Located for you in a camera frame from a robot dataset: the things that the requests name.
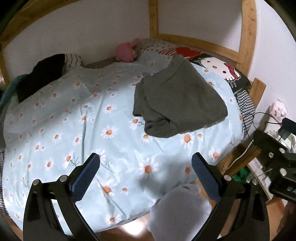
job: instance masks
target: pink stuffed toy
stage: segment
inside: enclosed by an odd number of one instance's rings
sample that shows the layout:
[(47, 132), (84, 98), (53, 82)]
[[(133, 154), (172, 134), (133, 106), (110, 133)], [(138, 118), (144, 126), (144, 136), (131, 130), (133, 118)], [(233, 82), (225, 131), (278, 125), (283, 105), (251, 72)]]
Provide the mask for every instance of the pink stuffed toy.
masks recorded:
[(137, 55), (133, 49), (141, 40), (136, 38), (130, 43), (121, 43), (115, 49), (116, 60), (123, 61), (125, 63), (133, 62)]

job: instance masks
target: gingham cloth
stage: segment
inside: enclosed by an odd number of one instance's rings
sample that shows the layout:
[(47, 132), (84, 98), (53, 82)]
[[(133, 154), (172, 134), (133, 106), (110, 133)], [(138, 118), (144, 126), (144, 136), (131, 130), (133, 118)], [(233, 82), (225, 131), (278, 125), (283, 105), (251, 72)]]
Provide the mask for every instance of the gingham cloth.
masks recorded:
[(111, 58), (108, 58), (108, 59), (104, 59), (104, 60), (101, 60), (101, 61), (97, 61), (97, 62), (94, 62), (94, 63), (91, 63), (91, 64), (87, 64), (85, 66), (83, 66), (84, 68), (86, 69), (101, 69), (101, 68), (104, 68), (112, 63), (115, 63), (117, 62), (116, 61), (116, 57), (111, 57)]
[(244, 124), (244, 138), (246, 137), (250, 126), (253, 122), (253, 115), (255, 114), (254, 104), (247, 91), (242, 90), (235, 95), (239, 110), (243, 117)]
[(8, 215), (4, 200), (3, 200), (3, 192), (2, 192), (2, 171), (3, 171), (3, 165), (4, 165), (4, 158), (5, 158), (5, 152), (0, 152), (0, 212), (5, 213)]

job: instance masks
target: floral bedding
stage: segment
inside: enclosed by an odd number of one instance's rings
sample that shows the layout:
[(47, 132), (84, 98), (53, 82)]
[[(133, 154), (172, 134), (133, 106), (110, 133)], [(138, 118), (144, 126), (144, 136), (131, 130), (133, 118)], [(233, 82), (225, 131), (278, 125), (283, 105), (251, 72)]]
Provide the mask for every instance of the floral bedding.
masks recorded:
[[(148, 213), (169, 190), (194, 182), (195, 152), (215, 165), (240, 142), (242, 118), (230, 86), (195, 64), (225, 101), (228, 116), (170, 138), (144, 132), (144, 120), (132, 115), (135, 85), (142, 73), (154, 74), (170, 61), (169, 56), (145, 51), (133, 63), (102, 69), (77, 66), (22, 103), (12, 99), (4, 122), (3, 194), (8, 213), (21, 229), (32, 182), (68, 175), (92, 152), (100, 155), (101, 166), (76, 205), (98, 232)], [(63, 230), (70, 234), (53, 204)]]

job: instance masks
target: blue gripper pad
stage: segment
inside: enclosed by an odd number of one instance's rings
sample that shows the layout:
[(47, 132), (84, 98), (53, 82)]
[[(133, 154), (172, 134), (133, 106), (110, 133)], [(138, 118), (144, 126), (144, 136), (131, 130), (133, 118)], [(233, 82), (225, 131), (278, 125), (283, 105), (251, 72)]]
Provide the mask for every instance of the blue gripper pad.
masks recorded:
[(218, 180), (223, 177), (222, 174), (215, 166), (209, 165), (199, 152), (193, 154), (191, 163), (208, 197), (213, 201), (219, 202), (221, 197)]
[(99, 167), (100, 157), (98, 154), (92, 153), (82, 166), (75, 168), (78, 176), (70, 186), (72, 202), (75, 203), (83, 198)]

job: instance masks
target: screw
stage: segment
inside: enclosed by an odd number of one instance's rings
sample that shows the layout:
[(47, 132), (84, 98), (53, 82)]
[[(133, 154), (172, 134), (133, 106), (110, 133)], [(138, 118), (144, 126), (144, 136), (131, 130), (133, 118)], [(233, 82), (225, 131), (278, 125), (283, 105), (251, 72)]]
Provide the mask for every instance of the screw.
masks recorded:
[(68, 178), (67, 175), (62, 175), (62, 176), (59, 178), (59, 180), (60, 180), (61, 182), (64, 182), (64, 181), (67, 180), (67, 178)]
[(286, 153), (286, 151), (284, 150), (284, 148), (279, 148), (279, 151), (280, 151), (281, 153), (283, 153), (283, 154)]
[(225, 176), (224, 176), (224, 179), (225, 179), (226, 181), (231, 181), (231, 176), (229, 176), (229, 175), (225, 175)]
[(256, 179), (253, 179), (253, 180), (252, 180), (252, 183), (253, 183), (254, 185), (258, 185), (258, 181), (257, 181)]
[(286, 171), (286, 169), (284, 169), (284, 168), (281, 168), (280, 170), (279, 170), (279, 172), (282, 174), (282, 176), (286, 176), (287, 175), (287, 171)]
[(39, 180), (38, 180), (38, 179), (35, 179), (35, 180), (33, 181), (33, 185), (34, 185), (34, 186), (36, 186), (38, 183), (39, 183)]

